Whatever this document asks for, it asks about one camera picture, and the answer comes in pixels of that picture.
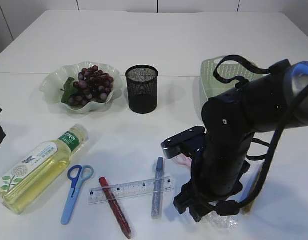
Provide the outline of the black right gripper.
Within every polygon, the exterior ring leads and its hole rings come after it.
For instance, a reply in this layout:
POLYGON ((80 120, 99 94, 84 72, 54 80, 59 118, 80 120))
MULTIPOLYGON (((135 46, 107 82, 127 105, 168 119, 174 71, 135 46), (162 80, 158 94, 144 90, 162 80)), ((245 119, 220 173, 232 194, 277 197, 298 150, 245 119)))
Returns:
POLYGON ((173 205, 179 214, 190 208, 195 222, 209 213, 211 202, 221 202, 242 189, 241 176, 248 171, 245 157, 250 140, 186 141, 183 152, 192 157, 191 180, 181 187, 173 205))

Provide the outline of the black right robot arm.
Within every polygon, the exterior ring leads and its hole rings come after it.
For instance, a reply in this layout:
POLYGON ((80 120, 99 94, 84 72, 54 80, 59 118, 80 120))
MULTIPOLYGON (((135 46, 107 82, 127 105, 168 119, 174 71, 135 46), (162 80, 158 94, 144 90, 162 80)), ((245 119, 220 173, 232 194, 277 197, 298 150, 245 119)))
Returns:
POLYGON ((191 159, 190 181, 181 187, 173 205, 189 211, 198 222, 215 212, 234 216, 260 194, 280 137, 285 129, 308 126, 308 61, 279 61, 267 69, 229 55, 260 75, 257 80, 235 74, 214 77, 235 82, 203 106, 203 126, 190 128, 167 140, 191 159))

